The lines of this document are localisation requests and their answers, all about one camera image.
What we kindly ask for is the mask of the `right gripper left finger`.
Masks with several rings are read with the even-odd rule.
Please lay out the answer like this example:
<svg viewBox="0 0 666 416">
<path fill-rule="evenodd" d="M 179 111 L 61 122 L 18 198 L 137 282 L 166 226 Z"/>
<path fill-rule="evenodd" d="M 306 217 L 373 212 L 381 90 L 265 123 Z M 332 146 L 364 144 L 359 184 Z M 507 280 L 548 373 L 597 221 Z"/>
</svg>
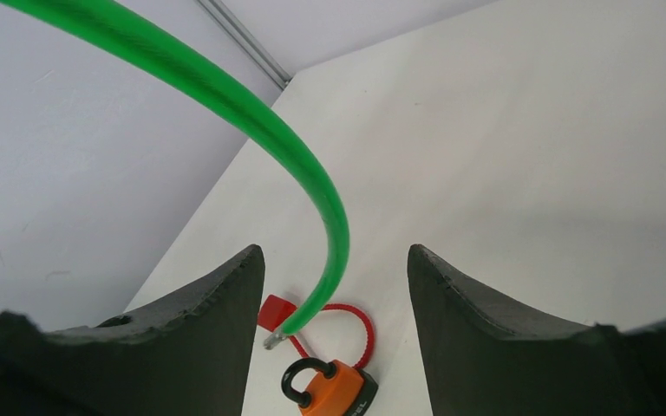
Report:
<svg viewBox="0 0 666 416">
<path fill-rule="evenodd" d="M 95 327 L 0 313 L 0 415 L 239 415 L 264 286 L 252 244 Z"/>
</svg>

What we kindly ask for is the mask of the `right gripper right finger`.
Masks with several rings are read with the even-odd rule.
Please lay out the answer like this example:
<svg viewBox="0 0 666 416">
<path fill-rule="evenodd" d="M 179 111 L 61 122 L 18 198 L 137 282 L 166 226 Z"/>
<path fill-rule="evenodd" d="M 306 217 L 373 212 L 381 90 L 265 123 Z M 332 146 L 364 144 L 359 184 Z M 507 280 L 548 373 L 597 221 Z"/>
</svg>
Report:
<svg viewBox="0 0 666 416">
<path fill-rule="evenodd" d="M 666 415 L 666 320 L 622 331 L 530 307 L 427 247 L 408 286 L 436 415 Z"/>
</svg>

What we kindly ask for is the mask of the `green cable lock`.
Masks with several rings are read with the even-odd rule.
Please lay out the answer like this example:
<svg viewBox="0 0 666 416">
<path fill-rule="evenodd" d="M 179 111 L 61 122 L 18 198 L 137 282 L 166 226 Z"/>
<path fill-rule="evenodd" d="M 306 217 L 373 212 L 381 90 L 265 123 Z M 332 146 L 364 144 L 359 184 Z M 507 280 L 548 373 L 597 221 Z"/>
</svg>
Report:
<svg viewBox="0 0 666 416">
<path fill-rule="evenodd" d="M 342 281 L 349 261 L 350 231 L 333 181 L 293 129 L 214 62 L 116 1 L 11 0 L 6 6 L 88 42 L 197 101 L 245 133 L 297 181 L 323 221 L 328 254 L 315 288 L 271 332 L 264 348 L 273 349 L 307 325 Z"/>
</svg>

